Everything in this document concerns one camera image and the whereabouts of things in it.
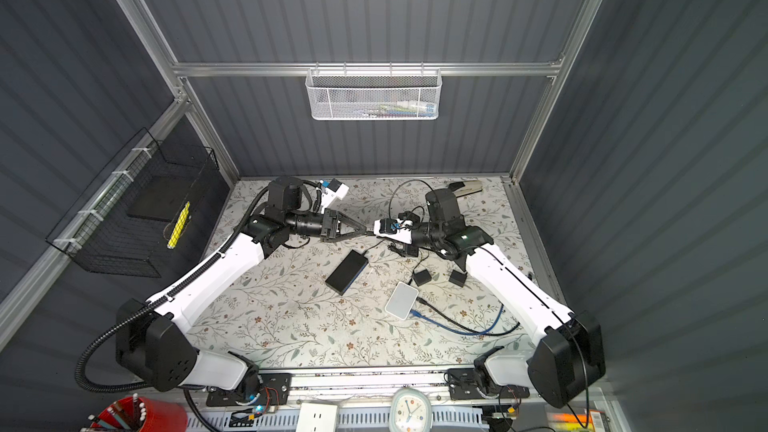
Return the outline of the black network switch box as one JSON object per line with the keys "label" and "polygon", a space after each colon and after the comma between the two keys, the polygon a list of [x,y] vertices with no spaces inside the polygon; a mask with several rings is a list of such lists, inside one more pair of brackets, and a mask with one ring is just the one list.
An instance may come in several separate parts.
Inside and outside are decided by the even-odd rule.
{"label": "black network switch box", "polygon": [[325,279],[325,285],[337,294],[343,296],[352,283],[367,267],[369,261],[364,253],[350,251]]}

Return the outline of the small black adapter with cable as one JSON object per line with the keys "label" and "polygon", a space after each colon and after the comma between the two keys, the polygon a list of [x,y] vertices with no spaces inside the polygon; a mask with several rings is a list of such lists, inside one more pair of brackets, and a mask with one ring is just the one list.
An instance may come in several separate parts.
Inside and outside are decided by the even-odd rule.
{"label": "small black adapter with cable", "polygon": [[460,270],[452,270],[449,275],[449,282],[459,288],[463,288],[467,282],[468,274]]}

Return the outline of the white network switch box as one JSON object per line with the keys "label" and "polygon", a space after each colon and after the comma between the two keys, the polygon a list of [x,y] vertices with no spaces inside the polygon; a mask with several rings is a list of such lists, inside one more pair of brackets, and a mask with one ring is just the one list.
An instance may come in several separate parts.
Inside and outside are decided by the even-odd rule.
{"label": "white network switch box", "polygon": [[398,282],[384,310],[399,320],[406,320],[413,309],[418,295],[419,291],[417,288],[404,282]]}

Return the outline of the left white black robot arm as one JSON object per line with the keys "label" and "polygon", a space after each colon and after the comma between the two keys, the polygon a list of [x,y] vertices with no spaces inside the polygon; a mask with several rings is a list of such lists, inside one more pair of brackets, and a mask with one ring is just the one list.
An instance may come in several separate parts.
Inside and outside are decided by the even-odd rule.
{"label": "left white black robot arm", "polygon": [[[292,236],[331,243],[365,235],[364,224],[332,207],[348,192],[337,179],[314,182],[281,176],[269,182],[210,255],[147,300],[121,306],[115,325],[78,358],[76,384],[94,393],[215,388],[233,392],[241,401],[254,400],[262,388],[255,363],[237,353],[201,350],[186,334],[230,285],[286,246]],[[117,363],[135,376],[134,382],[99,384],[88,378],[89,360],[109,339],[115,341]]]}

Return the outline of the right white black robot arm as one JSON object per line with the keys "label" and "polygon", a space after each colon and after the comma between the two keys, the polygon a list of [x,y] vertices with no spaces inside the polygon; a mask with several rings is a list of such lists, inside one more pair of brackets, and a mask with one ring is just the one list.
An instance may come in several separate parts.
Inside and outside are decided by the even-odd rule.
{"label": "right white black robot arm", "polygon": [[563,408],[606,372],[602,330],[590,313],[573,312],[519,271],[482,228],[466,223],[453,191],[425,195],[429,218],[404,214],[374,222],[373,233],[426,248],[454,262],[510,311],[534,346],[524,360],[491,353],[482,369],[499,386],[534,390],[551,406]]}

